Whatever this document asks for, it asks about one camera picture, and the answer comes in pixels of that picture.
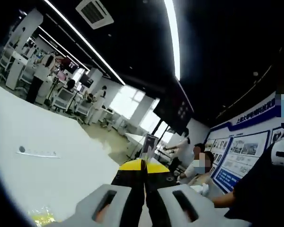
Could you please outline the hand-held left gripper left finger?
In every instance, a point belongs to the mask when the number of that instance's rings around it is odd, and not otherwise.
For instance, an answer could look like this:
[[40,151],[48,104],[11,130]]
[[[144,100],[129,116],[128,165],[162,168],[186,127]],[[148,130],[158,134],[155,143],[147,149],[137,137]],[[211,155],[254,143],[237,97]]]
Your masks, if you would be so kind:
[[137,227],[144,205],[146,161],[122,164],[110,184],[82,199],[60,227]]

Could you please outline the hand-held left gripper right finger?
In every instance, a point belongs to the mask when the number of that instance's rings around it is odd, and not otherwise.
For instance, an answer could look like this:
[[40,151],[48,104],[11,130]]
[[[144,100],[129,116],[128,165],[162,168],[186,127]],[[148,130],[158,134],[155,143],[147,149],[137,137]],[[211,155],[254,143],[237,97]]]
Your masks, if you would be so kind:
[[145,163],[146,205],[154,227],[249,227],[241,219],[229,219],[213,202],[186,184],[177,185],[168,168]]

